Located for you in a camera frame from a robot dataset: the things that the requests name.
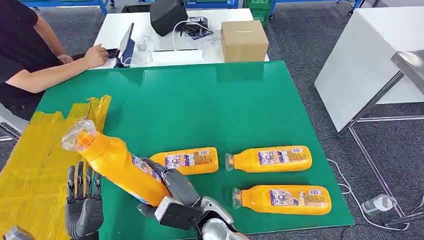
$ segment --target cardboard box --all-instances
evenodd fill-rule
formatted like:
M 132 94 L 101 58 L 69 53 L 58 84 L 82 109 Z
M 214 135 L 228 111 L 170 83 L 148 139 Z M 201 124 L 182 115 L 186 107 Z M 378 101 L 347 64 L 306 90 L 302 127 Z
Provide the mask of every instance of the cardboard box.
M 221 43 L 226 63 L 262 62 L 269 44 L 260 21 L 223 21 Z

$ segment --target yellow bag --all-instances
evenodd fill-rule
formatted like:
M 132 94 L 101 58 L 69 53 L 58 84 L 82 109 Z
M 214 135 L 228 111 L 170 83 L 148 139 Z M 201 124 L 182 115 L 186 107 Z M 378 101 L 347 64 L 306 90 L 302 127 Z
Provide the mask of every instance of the yellow bag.
M 18 225 L 36 240 L 67 240 L 64 205 L 68 168 L 82 160 L 61 147 L 61 139 L 77 121 L 89 119 L 103 131 L 111 97 L 75 103 L 61 112 L 36 112 L 0 173 L 0 236 Z

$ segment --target water bottle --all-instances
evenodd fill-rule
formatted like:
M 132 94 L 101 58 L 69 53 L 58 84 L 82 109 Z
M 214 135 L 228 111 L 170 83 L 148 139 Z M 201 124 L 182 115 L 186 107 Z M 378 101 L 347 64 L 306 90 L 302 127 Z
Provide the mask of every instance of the water bottle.
M 380 194 L 361 204 L 364 213 L 369 215 L 386 212 L 396 206 L 398 202 L 394 197 L 386 194 Z

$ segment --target bottle label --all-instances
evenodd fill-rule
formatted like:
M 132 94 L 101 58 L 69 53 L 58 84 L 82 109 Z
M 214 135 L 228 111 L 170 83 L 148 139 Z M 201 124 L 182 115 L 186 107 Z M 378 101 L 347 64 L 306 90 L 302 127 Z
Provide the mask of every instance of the bottle label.
M 212 152 L 210 150 L 196 151 L 193 154 L 181 153 L 165 156 L 165 167 L 169 169 L 209 163 L 212 163 Z
M 312 189 L 309 192 L 300 192 L 300 202 L 303 206 L 325 207 L 327 205 L 321 190 Z
M 299 206 L 297 200 L 289 191 L 282 189 L 269 190 L 272 206 Z
M 257 155 L 261 165 L 287 164 L 307 159 L 304 150 L 299 147 L 289 150 L 259 151 Z
M 131 154 L 132 157 L 132 164 L 139 168 L 141 171 L 145 172 L 146 174 L 152 176 L 156 181 L 159 183 L 162 183 L 162 178 L 159 176 L 159 174 L 153 170 L 145 161 L 141 160 L 140 158 L 134 156 Z
M 298 197 L 283 189 L 269 190 L 269 194 L 272 206 L 325 207 L 327 205 L 323 192 L 318 189 L 312 189 L 309 192 L 301 191 Z

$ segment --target robotic hand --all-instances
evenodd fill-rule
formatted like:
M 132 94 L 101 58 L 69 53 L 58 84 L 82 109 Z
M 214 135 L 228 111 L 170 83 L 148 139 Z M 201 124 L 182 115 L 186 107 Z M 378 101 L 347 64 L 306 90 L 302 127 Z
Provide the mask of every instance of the robotic hand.
M 163 179 L 172 197 L 166 196 L 158 207 L 140 203 L 137 209 L 159 224 L 189 230 L 199 240 L 248 240 L 234 228 L 231 215 L 213 198 L 199 196 L 189 180 L 176 169 L 167 169 L 149 158 L 141 158 Z
M 213 198 L 199 196 L 186 176 L 176 169 L 167 169 L 149 158 L 141 158 L 163 179 L 172 197 L 164 197 L 158 207 L 140 203 L 137 209 L 146 217 L 156 218 L 159 224 L 189 230 L 194 228 L 199 240 L 248 240 L 234 228 L 231 215 Z M 66 231 L 71 240 L 98 240 L 98 229 L 103 223 L 101 175 L 96 174 L 92 194 L 93 170 L 86 168 L 83 194 L 83 162 L 68 171 L 65 202 Z
M 103 208 L 101 195 L 101 175 L 96 174 L 94 194 L 92 194 L 93 169 L 87 166 L 85 174 L 85 194 L 83 193 L 83 168 L 80 161 L 77 167 L 76 185 L 75 166 L 70 166 L 67 180 L 67 197 L 65 202 L 66 231 L 72 240 L 97 240 L 97 231 L 103 223 Z

